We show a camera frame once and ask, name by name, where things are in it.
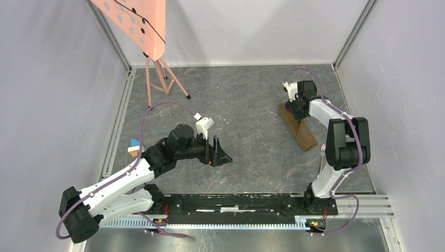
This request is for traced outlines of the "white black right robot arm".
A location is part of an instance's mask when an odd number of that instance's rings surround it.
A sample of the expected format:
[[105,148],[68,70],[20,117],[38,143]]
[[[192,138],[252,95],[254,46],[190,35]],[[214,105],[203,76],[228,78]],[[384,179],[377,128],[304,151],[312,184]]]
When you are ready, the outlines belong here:
[[318,178],[305,191],[303,208],[317,214],[334,198],[338,186],[352,172],[370,160],[368,121],[353,117],[317,93],[314,81],[283,82],[288,94],[287,107],[297,121],[317,119],[327,128],[326,165]]

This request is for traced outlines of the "silver fork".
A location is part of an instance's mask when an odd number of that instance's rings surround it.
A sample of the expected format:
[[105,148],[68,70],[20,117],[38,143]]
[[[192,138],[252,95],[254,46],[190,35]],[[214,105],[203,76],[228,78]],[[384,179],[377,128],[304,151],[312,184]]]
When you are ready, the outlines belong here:
[[321,172],[323,171],[324,168],[324,158],[325,158],[325,150],[326,150],[326,144],[322,144],[321,149],[320,149],[320,168],[319,168],[319,172],[317,174],[317,177],[319,177],[321,175]]

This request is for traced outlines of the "brown cloth napkin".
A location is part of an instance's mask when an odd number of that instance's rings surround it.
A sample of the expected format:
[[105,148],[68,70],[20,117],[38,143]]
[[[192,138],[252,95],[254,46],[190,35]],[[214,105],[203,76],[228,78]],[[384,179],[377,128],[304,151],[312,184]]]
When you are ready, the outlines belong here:
[[296,120],[293,117],[291,111],[287,109],[285,103],[279,104],[278,110],[293,137],[295,138],[297,144],[302,150],[309,151],[317,145],[315,137],[313,136],[305,122],[303,120]]

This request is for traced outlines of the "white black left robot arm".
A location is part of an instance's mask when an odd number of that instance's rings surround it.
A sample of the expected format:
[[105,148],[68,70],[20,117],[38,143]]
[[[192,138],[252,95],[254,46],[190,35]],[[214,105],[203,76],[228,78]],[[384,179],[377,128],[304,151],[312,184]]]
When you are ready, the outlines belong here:
[[192,127],[179,124],[109,178],[80,190],[73,186],[65,189],[59,206],[57,238],[78,244],[120,217],[144,211],[160,213],[165,207],[161,196],[149,188],[132,194],[129,191],[172,170],[179,160],[191,159],[212,167],[232,162],[217,136],[210,144],[205,134],[195,135]]

